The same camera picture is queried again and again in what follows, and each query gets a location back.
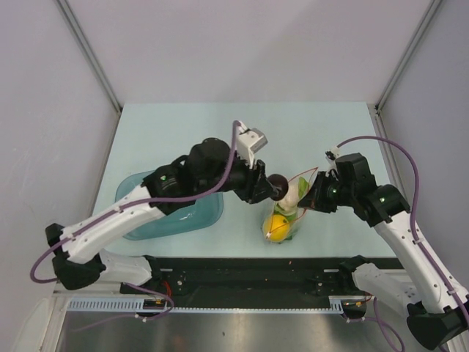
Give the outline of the fake dark plum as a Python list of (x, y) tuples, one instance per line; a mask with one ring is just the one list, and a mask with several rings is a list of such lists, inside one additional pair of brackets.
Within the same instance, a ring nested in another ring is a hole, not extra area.
[(287, 195), (289, 190), (289, 182), (285, 176), (280, 174), (271, 174), (267, 177), (267, 181), (270, 183), (273, 189), (270, 195), (270, 198), (273, 201), (278, 202)]

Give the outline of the fake green lettuce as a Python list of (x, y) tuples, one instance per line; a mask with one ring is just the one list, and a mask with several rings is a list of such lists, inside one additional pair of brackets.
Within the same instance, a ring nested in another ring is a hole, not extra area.
[[(289, 182), (289, 184), (291, 184), (291, 183), (297, 183), (298, 184), (299, 197), (300, 197), (300, 200), (301, 200), (306, 195), (307, 191), (309, 190), (309, 186), (310, 186), (309, 182), (304, 177), (298, 176), (294, 180)], [(274, 213), (275, 214), (280, 214), (280, 213), (275, 211), (275, 207), (274, 207)], [(298, 210), (297, 210), (296, 213), (294, 213), (290, 216), (285, 216), (288, 219), (289, 223), (290, 223), (289, 236), (287, 237), (287, 239), (285, 241), (292, 240), (293, 237), (295, 236), (295, 233), (298, 231), (298, 227), (299, 227), (299, 224), (300, 224), (300, 219), (299, 218), (300, 218), (301, 214), (302, 214), (301, 210), (298, 207)]]

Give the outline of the fake white cauliflower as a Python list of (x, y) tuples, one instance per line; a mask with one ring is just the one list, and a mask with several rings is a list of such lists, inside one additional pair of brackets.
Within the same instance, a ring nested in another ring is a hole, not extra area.
[(297, 212), (299, 201), (300, 197), (298, 184), (291, 183), (289, 184), (289, 190), (285, 198), (276, 203), (275, 211), (284, 216), (290, 216)]

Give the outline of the clear zip top bag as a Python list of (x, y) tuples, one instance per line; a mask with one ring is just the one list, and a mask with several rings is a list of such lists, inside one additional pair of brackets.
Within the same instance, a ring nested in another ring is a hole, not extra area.
[(317, 167), (307, 169), (288, 180), (285, 197), (273, 203), (262, 222), (262, 234), (266, 241), (284, 243), (295, 237), (306, 214), (298, 204), (311, 189), (317, 170)]

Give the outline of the fake yellow lemon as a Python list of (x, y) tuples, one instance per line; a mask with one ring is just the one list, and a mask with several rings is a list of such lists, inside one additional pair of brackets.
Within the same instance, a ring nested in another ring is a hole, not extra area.
[(288, 219), (281, 214), (268, 216), (262, 225), (262, 233), (267, 241), (280, 243), (287, 239), (290, 231)]

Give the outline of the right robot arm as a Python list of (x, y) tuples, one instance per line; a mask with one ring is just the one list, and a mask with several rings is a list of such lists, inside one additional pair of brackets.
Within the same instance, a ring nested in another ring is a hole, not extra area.
[(299, 208), (334, 213), (350, 207), (392, 249), (409, 276), (404, 285), (361, 256), (348, 260), (338, 275), (346, 294), (359, 290), (372, 294), (405, 317), (414, 338), (434, 350), (468, 330), (468, 289), (461, 285), (437, 257), (400, 191), (379, 186), (368, 161), (360, 153), (332, 161), (319, 172), (299, 203)]

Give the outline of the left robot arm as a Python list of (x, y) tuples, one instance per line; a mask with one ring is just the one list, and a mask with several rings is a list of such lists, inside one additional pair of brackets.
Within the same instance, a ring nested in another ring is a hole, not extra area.
[(249, 166), (226, 142), (205, 139), (189, 154), (147, 175), (107, 210), (73, 226), (49, 225), (45, 233), (53, 248), (54, 273), (68, 290), (104, 281), (154, 293), (162, 284), (155, 258), (113, 254), (105, 247), (137, 227), (189, 208), (210, 192), (232, 191), (240, 200), (256, 204), (267, 198), (280, 200), (288, 189), (284, 176), (265, 174), (263, 161)]

